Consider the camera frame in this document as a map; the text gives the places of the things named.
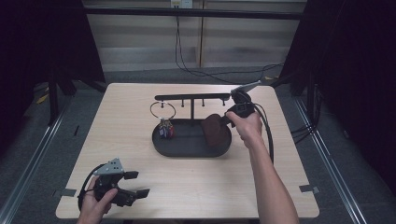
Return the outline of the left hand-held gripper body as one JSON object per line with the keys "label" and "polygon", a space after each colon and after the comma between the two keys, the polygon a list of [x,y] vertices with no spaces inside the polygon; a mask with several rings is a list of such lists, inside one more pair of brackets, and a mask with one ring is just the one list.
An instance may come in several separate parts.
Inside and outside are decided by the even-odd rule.
{"label": "left hand-held gripper body", "polygon": [[125,173],[120,159],[115,158],[103,166],[98,168],[93,174],[98,177],[93,187],[94,196],[97,201],[100,201],[103,196],[111,189],[117,189],[118,193],[111,201],[117,206],[131,206],[135,200],[135,191],[121,189],[118,185]]}

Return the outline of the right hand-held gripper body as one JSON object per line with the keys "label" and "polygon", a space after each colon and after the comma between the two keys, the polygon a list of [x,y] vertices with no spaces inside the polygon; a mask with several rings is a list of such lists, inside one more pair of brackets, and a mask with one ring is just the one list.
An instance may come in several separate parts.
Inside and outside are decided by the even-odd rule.
{"label": "right hand-held gripper body", "polygon": [[230,108],[236,115],[241,118],[247,118],[254,112],[254,104],[251,101],[251,97],[248,92],[261,85],[260,80],[248,84],[241,85],[231,90],[231,97],[234,101],[234,106]]}

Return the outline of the brown leather key pouch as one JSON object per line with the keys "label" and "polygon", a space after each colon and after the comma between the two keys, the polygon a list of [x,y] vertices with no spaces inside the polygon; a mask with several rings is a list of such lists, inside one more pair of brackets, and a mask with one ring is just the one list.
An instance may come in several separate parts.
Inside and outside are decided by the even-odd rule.
{"label": "brown leather key pouch", "polygon": [[231,144],[230,130],[222,123],[219,114],[211,114],[202,120],[201,127],[209,147],[228,146]]}

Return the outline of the black key rack with tray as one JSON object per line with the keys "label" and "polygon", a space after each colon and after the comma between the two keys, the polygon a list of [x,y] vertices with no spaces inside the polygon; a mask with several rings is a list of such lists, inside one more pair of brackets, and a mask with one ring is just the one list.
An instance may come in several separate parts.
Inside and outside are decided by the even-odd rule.
{"label": "black key rack with tray", "polygon": [[205,141],[201,121],[206,119],[195,116],[196,102],[205,107],[206,100],[218,99],[225,102],[230,99],[229,93],[190,93],[156,95],[155,102],[150,106],[150,113],[160,121],[169,119],[174,126],[171,139],[161,138],[159,124],[152,132],[155,149],[170,158],[216,158],[225,154],[228,146],[209,147]]}

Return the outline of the bunch of coloured key tags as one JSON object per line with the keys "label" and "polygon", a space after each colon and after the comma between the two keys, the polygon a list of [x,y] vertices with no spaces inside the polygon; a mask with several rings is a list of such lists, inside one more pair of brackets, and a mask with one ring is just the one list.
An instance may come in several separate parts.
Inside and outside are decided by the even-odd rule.
{"label": "bunch of coloured key tags", "polygon": [[164,139],[171,139],[174,136],[174,126],[169,119],[162,119],[160,121],[159,135]]}

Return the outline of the person's right hand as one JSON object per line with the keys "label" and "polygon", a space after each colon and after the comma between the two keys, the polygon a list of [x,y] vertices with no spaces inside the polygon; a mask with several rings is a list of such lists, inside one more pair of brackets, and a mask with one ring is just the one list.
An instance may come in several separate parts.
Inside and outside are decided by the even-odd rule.
{"label": "person's right hand", "polygon": [[226,117],[233,122],[240,138],[248,149],[265,147],[262,139],[262,122],[257,112],[250,114],[247,118],[241,118],[234,112],[229,111]]}

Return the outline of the person's left hand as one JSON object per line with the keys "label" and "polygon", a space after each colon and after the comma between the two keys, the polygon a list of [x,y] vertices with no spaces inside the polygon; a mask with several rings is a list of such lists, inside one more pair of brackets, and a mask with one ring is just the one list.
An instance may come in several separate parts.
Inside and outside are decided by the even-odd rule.
{"label": "person's left hand", "polygon": [[104,214],[107,214],[111,209],[111,201],[117,195],[118,190],[109,190],[100,201],[97,201],[92,191],[97,179],[97,176],[92,178],[92,181],[88,186],[89,192],[86,192],[83,196],[82,207],[77,224],[100,224]]}

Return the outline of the grey tape piece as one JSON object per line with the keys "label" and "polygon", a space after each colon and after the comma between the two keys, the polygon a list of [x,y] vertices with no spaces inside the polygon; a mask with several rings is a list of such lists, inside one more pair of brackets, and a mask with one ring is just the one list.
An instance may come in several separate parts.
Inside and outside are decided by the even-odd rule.
{"label": "grey tape piece", "polygon": [[75,189],[56,189],[52,196],[53,197],[57,197],[57,198],[61,198],[63,196],[65,197],[74,197],[76,194],[76,190]]}
{"label": "grey tape piece", "polygon": [[302,185],[299,187],[302,193],[312,192],[313,194],[319,193],[319,188],[311,185]]}

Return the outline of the black horizontal bar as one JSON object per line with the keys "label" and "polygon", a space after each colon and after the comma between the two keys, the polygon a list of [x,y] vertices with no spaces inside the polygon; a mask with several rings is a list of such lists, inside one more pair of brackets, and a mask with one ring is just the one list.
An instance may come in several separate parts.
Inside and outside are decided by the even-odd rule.
{"label": "black horizontal bar", "polygon": [[232,19],[304,20],[307,15],[295,12],[243,11],[195,8],[147,8],[147,7],[84,7],[87,14],[175,16]]}

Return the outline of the dark curtain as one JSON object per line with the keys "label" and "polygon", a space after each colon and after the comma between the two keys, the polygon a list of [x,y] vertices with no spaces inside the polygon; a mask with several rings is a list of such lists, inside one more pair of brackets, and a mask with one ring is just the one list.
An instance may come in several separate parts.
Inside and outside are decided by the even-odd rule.
{"label": "dark curtain", "polygon": [[105,80],[82,0],[0,0],[0,153],[34,97],[34,86]]}
{"label": "dark curtain", "polygon": [[396,196],[396,0],[306,0],[281,77],[312,83]]}

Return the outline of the metal floor rail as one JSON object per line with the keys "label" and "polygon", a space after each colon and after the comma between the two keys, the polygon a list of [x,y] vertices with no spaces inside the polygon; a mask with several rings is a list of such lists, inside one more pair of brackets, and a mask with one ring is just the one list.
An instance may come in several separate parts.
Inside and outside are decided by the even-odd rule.
{"label": "metal floor rail", "polygon": [[304,125],[308,128],[309,135],[316,146],[318,154],[321,157],[351,220],[354,224],[368,224],[354,195],[348,187],[345,179],[341,175],[335,160],[332,158],[332,154],[325,144],[320,132],[313,128],[313,125],[308,118],[307,109],[304,105],[304,102],[299,98],[295,99],[294,102],[298,108],[302,120],[304,121]]}
{"label": "metal floor rail", "polygon": [[18,179],[14,189],[8,194],[7,200],[0,209],[0,224],[10,224],[14,218],[21,201],[28,190],[32,179],[38,169],[40,162],[42,162],[45,154],[47,153],[52,139],[59,130],[60,125],[64,119],[64,113],[70,106],[70,100],[67,99],[60,110],[59,114],[55,117],[53,122],[46,128],[39,144],[35,148],[35,153],[32,158],[26,163],[23,173]]}

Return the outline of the white wall outlet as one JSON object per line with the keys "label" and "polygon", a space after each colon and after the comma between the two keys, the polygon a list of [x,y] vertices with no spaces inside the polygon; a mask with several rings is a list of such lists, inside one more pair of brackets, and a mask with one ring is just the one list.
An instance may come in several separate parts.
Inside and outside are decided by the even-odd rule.
{"label": "white wall outlet", "polygon": [[193,8],[193,0],[170,0],[171,8]]}

